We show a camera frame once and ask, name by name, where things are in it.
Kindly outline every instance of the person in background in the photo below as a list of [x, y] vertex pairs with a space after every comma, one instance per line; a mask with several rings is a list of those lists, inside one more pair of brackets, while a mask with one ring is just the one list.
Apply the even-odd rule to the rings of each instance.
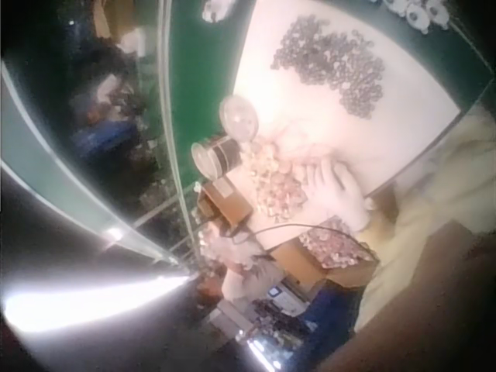
[[210, 244], [202, 251], [214, 265], [224, 267], [216, 275], [207, 277], [198, 290], [214, 298], [224, 298], [238, 309], [245, 309], [250, 302], [264, 298], [267, 292], [280, 283], [284, 271], [254, 239], [247, 239], [245, 232], [233, 238], [221, 236], [217, 225], [210, 222], [206, 230]]

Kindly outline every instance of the hand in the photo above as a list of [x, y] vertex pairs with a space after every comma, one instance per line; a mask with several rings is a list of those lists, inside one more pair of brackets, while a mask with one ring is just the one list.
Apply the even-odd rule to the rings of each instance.
[[307, 185], [303, 186], [310, 202], [324, 206], [358, 232], [370, 221], [360, 186], [343, 164], [332, 164], [325, 157], [318, 165], [307, 166]]

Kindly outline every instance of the finger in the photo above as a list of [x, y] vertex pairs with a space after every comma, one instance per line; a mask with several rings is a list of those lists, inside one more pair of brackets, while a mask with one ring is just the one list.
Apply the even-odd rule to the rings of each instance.
[[321, 164], [319, 164], [317, 166], [317, 169], [315, 170], [315, 186], [318, 188], [327, 187], [326, 183], [324, 182], [324, 176], [322, 175], [322, 165]]
[[315, 189], [315, 166], [307, 165], [307, 185], [309, 190]]
[[324, 157], [320, 161], [320, 168], [322, 172], [322, 179], [329, 192], [337, 193], [341, 190], [339, 181], [332, 172], [332, 161], [330, 157]]
[[347, 193], [363, 197], [357, 180], [344, 164], [337, 163], [334, 166], [334, 173], [341, 180], [341, 184], [343, 184], [343, 187], [345, 188]]

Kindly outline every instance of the plastic lid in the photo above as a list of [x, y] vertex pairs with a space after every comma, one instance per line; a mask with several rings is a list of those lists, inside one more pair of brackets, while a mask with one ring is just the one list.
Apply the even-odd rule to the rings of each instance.
[[210, 149], [205, 149], [200, 143], [191, 145], [191, 155], [196, 167], [209, 180], [216, 180], [222, 173], [219, 161], [210, 154]]
[[258, 116], [253, 105], [243, 97], [225, 97], [219, 107], [222, 127], [237, 142], [251, 141], [258, 132]]

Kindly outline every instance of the gloved hand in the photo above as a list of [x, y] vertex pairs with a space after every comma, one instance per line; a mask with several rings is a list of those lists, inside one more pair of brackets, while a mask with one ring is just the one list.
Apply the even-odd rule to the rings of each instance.
[[307, 166], [308, 200], [337, 215], [353, 232], [365, 229], [370, 221], [360, 186], [344, 164], [325, 157], [319, 165]]
[[254, 264], [253, 256], [265, 252], [255, 239], [247, 237], [246, 232], [238, 232], [234, 238], [220, 236], [219, 228], [210, 222], [205, 231], [205, 240], [208, 243], [202, 247], [201, 254], [224, 264], [238, 263], [249, 270]]

